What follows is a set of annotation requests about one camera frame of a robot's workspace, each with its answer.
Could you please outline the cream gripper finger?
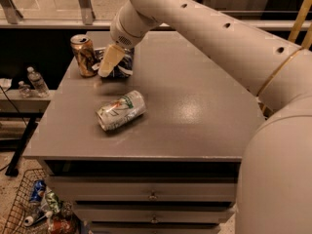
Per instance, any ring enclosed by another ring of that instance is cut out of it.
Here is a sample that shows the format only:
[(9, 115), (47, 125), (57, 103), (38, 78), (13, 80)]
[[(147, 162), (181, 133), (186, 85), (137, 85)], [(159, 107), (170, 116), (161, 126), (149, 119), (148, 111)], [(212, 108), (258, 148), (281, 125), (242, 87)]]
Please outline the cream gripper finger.
[(114, 67), (122, 60), (125, 50), (117, 44), (109, 44), (106, 46), (103, 59), (99, 64), (97, 74), (100, 77), (107, 77)]

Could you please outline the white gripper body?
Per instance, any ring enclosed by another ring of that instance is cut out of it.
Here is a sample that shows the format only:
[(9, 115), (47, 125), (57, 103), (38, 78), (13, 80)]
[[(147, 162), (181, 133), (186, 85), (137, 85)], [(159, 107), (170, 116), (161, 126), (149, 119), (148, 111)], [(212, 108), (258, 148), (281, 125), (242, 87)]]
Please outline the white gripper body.
[(110, 25), (110, 36), (115, 44), (125, 49), (134, 48), (142, 40), (141, 37), (135, 37), (123, 28), (119, 16), (116, 16)]

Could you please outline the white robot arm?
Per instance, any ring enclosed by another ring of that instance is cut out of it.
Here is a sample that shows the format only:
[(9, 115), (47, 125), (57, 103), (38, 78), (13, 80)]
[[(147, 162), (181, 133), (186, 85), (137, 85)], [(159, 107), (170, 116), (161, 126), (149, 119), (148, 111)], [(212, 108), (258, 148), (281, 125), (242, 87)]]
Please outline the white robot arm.
[(193, 0), (129, 0), (111, 24), (132, 48), (166, 23), (273, 110), (250, 140), (236, 234), (312, 234), (312, 53)]

